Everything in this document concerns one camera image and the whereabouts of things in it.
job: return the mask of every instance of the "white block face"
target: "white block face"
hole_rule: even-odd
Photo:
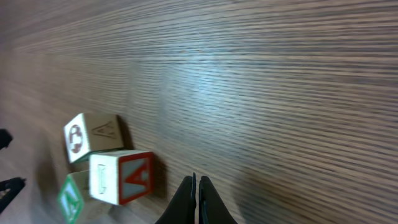
[[[90,195],[115,205],[152,190],[152,153],[126,150],[90,156]]]
[[[111,205],[89,195],[88,170],[69,174],[58,196],[58,202],[67,223],[86,223],[111,209]]]
[[[123,147],[115,114],[81,113],[63,131],[70,162],[84,160],[91,152]]]

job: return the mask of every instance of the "wood grain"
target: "wood grain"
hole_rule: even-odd
[[[117,113],[156,191],[101,223],[154,223],[209,175],[239,223],[398,222],[398,2],[0,2],[2,223],[61,223],[62,127]]]

